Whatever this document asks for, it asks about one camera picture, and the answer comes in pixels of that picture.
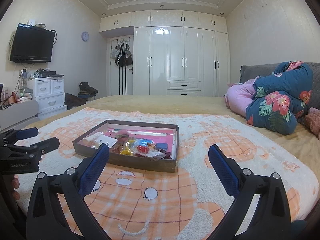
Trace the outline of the person left hand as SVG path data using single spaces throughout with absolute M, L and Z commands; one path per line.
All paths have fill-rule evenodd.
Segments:
M 14 177 L 11 184 L 13 187 L 12 196 L 15 200 L 19 200 L 20 194 L 16 191 L 16 189 L 18 189 L 20 187 L 20 182 L 18 181 L 18 179 L 16 177 Z

